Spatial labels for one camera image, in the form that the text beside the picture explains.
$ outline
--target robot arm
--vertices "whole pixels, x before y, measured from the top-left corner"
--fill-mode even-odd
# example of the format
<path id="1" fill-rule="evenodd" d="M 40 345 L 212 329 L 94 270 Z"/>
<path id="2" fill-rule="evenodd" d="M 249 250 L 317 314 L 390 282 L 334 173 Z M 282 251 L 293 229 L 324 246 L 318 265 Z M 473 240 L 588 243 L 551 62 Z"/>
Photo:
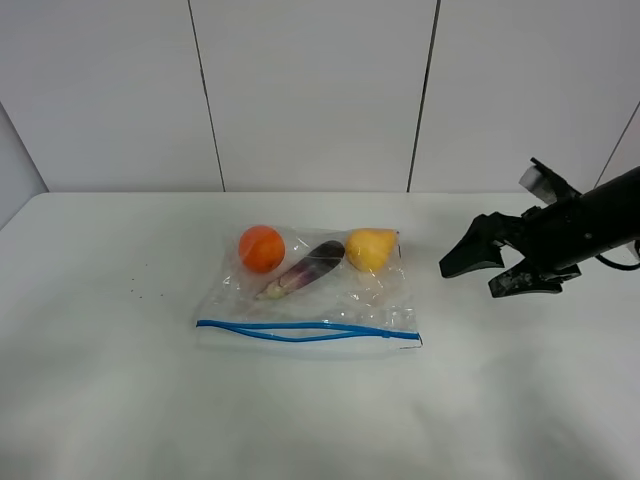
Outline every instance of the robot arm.
<path id="1" fill-rule="evenodd" d="M 440 261 L 444 278 L 473 270 L 504 267 L 500 248 L 508 245 L 524 259 L 489 282 L 494 297 L 562 292 L 561 284 L 580 276 L 577 264 L 591 257 L 621 270 L 601 253 L 640 238 L 640 167 L 586 194 L 535 158 L 520 184 L 547 203 L 520 217 L 495 212 L 476 217 L 465 236 Z"/>

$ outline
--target ziplock bag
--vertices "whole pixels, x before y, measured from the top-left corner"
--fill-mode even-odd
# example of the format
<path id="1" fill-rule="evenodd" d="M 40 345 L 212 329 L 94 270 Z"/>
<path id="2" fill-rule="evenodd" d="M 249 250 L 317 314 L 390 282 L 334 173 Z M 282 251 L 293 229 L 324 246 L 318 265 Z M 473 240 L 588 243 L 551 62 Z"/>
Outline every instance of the ziplock bag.
<path id="1" fill-rule="evenodd" d="M 364 337 L 420 346 L 397 240 L 382 229 L 241 229 L 225 241 L 196 326 L 280 342 Z"/>

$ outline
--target orange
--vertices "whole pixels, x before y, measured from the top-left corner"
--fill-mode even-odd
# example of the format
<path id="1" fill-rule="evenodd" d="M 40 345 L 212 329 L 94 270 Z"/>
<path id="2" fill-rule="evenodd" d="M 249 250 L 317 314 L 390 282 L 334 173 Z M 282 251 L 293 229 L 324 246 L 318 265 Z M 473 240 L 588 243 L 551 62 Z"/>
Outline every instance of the orange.
<path id="1" fill-rule="evenodd" d="M 269 273 L 282 263 L 284 254 L 284 240 L 266 225 L 251 227 L 240 237 L 238 255 L 252 272 Z"/>

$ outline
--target white wall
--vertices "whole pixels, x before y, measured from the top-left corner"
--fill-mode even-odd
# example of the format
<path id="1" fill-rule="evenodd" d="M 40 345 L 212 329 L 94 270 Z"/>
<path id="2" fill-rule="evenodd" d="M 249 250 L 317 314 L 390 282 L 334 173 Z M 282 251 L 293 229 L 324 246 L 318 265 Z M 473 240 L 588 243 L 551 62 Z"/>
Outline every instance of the white wall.
<path id="1" fill-rule="evenodd" d="M 435 0 L 192 0 L 229 190 L 406 191 Z"/>
<path id="2" fill-rule="evenodd" d="M 3 0 L 0 46 L 52 191 L 221 189 L 186 0 Z"/>
<path id="3" fill-rule="evenodd" d="M 45 185 L 0 105 L 0 228 L 31 197 L 44 191 Z"/>
<path id="4" fill-rule="evenodd" d="M 443 0 L 412 191 L 517 191 L 537 157 L 577 189 L 640 96 L 638 0 Z"/>
<path id="5" fill-rule="evenodd" d="M 620 139 L 620 144 L 611 157 L 609 165 L 603 172 L 600 183 L 608 182 L 635 167 L 640 167 L 640 115 L 637 110 L 629 128 Z"/>

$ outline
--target black cable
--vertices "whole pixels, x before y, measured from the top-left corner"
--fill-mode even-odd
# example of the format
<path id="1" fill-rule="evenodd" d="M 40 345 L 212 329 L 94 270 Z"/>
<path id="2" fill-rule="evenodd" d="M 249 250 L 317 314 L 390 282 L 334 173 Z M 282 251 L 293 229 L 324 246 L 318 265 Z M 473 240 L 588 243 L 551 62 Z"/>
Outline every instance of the black cable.
<path id="1" fill-rule="evenodd" d="M 633 248 L 636 250 L 638 256 L 640 256 L 640 240 L 636 240 L 634 242 Z M 622 265 L 620 263 L 612 262 L 611 260 L 604 258 L 602 255 L 596 255 L 596 259 L 607 267 L 615 268 L 616 270 L 633 272 L 634 270 L 640 269 L 640 263 L 636 263 L 635 265 Z"/>

